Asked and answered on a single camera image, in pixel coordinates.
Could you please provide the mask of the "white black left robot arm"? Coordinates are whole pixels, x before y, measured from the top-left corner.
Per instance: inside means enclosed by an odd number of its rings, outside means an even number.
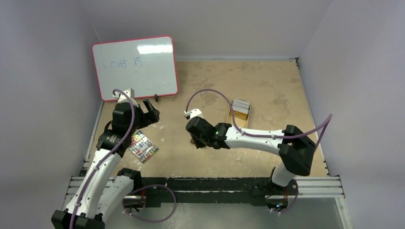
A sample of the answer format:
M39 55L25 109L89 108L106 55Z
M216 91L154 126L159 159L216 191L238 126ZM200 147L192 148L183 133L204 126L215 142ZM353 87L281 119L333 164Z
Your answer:
M144 112L134 99L119 99L112 119L99 136L92 163L80 187L64 210L56 210L51 222L56 229L103 229L112 211L125 195L142 190L140 172L122 169L113 186L106 188L110 175L131 145L133 134L157 123L160 112L149 99Z

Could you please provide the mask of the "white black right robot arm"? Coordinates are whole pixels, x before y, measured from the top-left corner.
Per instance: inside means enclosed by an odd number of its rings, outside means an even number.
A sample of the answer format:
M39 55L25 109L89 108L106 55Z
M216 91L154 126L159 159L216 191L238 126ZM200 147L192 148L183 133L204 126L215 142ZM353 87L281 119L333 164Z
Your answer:
M316 144L294 125L287 125L284 130L268 131L269 136L266 136L266 131L237 130L229 123L213 126L201 117L193 117L185 129L196 148L246 148L279 156L281 162L268 181L268 188L274 194L284 191L296 176L310 175Z

